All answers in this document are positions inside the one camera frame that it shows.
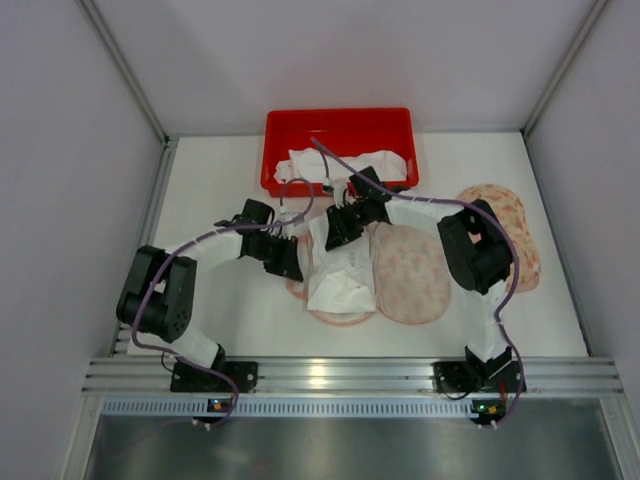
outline red plastic bin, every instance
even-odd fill
[[[407,179],[385,182],[389,187],[415,187],[419,181],[413,145],[411,114],[406,108],[348,108],[331,110],[276,110],[267,115],[260,185],[272,197],[279,197],[282,184],[273,175],[289,150],[313,147],[316,137],[340,156],[357,156],[377,150],[391,150],[407,162]],[[313,184],[316,195],[325,195],[321,183]],[[303,184],[287,189],[287,197],[308,197]]]

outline white cloth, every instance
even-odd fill
[[[327,252],[329,233],[326,215],[309,222],[313,237],[307,309],[326,313],[363,313],[376,311],[373,264],[369,255],[369,234]]]
[[[358,171],[369,166],[375,168],[378,178],[384,182],[400,182],[407,179],[407,163],[400,155],[389,150],[363,153],[357,157],[342,157],[342,159]],[[331,157],[327,157],[327,162],[331,179],[347,179],[352,175]],[[322,183],[325,176],[324,162],[320,152],[307,148],[302,151],[289,150],[289,160],[278,162],[274,178],[278,183],[286,183],[296,177]]]

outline cloth in tray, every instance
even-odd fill
[[[389,150],[363,153],[357,157],[342,157],[342,159],[358,171],[372,166],[378,178],[385,182],[400,182],[407,179],[407,163],[400,155]],[[347,179],[352,175],[332,158],[327,157],[327,161],[332,180]],[[286,183],[296,177],[322,183],[325,179],[325,169],[320,152],[313,148],[301,151],[289,150],[289,160],[278,162],[274,178],[278,183]]]

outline metal floor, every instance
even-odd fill
[[[210,433],[103,416],[86,479],[615,480],[598,400],[526,399],[497,431],[466,419],[237,418]]]

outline gray wall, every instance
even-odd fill
[[[97,0],[171,133],[281,108],[406,105],[417,129],[518,129],[593,0]]]
[[[0,15],[0,478],[53,478],[159,145],[72,0]]]
[[[616,0],[530,148],[597,352],[640,421],[640,3]]]

